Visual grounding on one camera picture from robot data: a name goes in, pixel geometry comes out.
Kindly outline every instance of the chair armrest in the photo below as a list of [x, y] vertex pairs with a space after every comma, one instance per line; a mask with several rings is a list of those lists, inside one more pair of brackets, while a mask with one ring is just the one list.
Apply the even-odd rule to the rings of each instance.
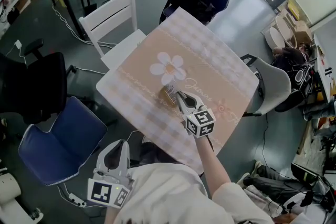
[[36, 56], [37, 59], [41, 59], [42, 55], [41, 53], [38, 51], [39, 48], [41, 48], [43, 46], [43, 39], [39, 38], [36, 39], [35, 41], [31, 42], [26, 48], [25, 48], [25, 52], [24, 55], [27, 56], [28, 54], [34, 54]]

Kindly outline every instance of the white sleeve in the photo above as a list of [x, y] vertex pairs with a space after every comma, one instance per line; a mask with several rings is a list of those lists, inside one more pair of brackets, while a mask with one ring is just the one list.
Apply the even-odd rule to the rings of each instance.
[[274, 224], [271, 217], [257, 207], [235, 183], [221, 185], [213, 194], [212, 201], [222, 206], [235, 223], [251, 221], [258, 224]]
[[313, 222], [304, 213], [301, 213], [290, 224], [313, 224]]

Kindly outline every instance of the gray chair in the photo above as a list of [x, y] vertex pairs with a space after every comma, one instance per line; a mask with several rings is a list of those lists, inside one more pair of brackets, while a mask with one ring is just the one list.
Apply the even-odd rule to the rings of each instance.
[[243, 116], [261, 116], [284, 102], [291, 92], [289, 77], [283, 70], [265, 63], [258, 57], [247, 54], [241, 57], [242, 61], [248, 60], [247, 66], [254, 66], [264, 84], [264, 100], [255, 112], [245, 112]]

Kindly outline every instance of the pink checkered tablecloth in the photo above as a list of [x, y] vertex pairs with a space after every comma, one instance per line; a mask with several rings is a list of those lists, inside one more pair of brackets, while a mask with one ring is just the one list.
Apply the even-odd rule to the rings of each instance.
[[181, 124], [179, 109], [162, 98], [163, 86], [174, 80], [213, 110], [217, 121], [209, 138], [216, 153], [258, 86], [258, 79], [240, 58], [181, 8], [152, 31], [117, 71], [105, 76], [99, 91], [109, 103], [158, 147], [198, 174], [203, 167], [194, 138]]

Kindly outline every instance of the white flower print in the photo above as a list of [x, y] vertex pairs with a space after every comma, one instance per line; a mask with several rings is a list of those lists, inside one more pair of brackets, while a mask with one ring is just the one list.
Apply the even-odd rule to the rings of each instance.
[[157, 56], [160, 63], [152, 64], [150, 67], [150, 72], [153, 75], [162, 75], [162, 85], [170, 83], [174, 77], [178, 80], [185, 79], [186, 73], [181, 68], [183, 65], [183, 59], [180, 55], [175, 55], [171, 59], [167, 52], [159, 52]]

